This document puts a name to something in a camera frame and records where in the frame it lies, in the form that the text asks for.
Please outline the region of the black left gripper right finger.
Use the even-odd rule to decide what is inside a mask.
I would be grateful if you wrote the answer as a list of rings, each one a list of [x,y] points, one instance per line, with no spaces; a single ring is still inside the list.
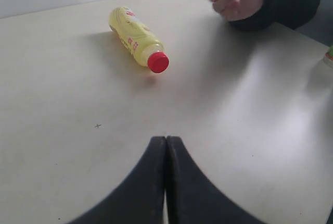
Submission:
[[[169,223],[262,223],[224,195],[200,170],[181,138],[166,138],[165,192]]]

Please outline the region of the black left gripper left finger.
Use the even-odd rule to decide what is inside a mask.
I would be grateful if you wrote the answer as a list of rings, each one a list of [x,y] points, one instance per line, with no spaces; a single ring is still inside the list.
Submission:
[[[151,138],[127,177],[71,223],[163,223],[165,138]]]

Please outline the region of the black sleeved forearm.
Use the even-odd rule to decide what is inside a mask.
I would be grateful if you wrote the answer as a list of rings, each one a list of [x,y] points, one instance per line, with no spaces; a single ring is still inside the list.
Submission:
[[[240,31],[259,31],[277,22],[290,29],[308,23],[317,13],[321,0],[263,0],[258,12],[230,24]]]

